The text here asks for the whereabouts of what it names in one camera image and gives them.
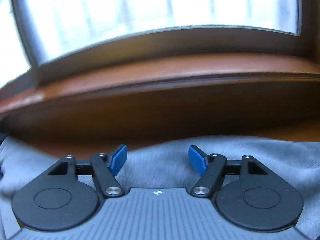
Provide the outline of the brown wooden window frame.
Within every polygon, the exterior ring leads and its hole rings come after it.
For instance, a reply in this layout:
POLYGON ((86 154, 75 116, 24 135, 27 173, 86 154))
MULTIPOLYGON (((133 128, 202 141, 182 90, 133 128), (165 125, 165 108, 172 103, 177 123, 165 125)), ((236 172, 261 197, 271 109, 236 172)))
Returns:
POLYGON ((1 89, 1 129, 42 138, 191 137, 319 125, 318 0, 300 34, 187 28, 33 67, 1 89))

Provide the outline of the grey fleece garment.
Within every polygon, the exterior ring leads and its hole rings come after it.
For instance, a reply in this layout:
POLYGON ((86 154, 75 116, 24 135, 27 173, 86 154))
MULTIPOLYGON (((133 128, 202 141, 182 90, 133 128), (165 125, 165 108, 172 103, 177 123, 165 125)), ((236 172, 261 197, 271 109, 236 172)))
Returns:
MULTIPOLYGON (((259 137, 199 137, 170 141, 129 152, 118 175, 125 188, 186 187, 198 180, 188 161, 188 148, 231 159, 252 155, 303 196, 304 209, 297 228, 312 239, 319 236, 319 143, 291 142, 259 137)), ((12 137, 1 144, 1 207, 15 193, 52 166, 57 158, 12 137)))

